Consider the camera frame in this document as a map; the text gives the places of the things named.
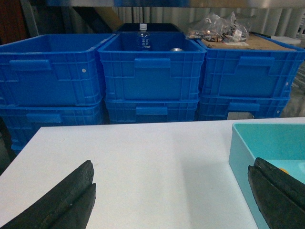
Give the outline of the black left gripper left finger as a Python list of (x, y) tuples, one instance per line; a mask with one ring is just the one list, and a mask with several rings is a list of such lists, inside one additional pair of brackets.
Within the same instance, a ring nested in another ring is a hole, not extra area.
[(83, 162), (2, 229), (84, 229), (96, 200), (94, 168)]

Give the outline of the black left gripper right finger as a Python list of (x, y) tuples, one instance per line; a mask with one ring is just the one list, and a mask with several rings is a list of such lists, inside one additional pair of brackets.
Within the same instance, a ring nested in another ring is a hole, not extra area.
[(305, 227), (305, 184), (258, 157), (248, 167), (254, 200), (270, 229)]

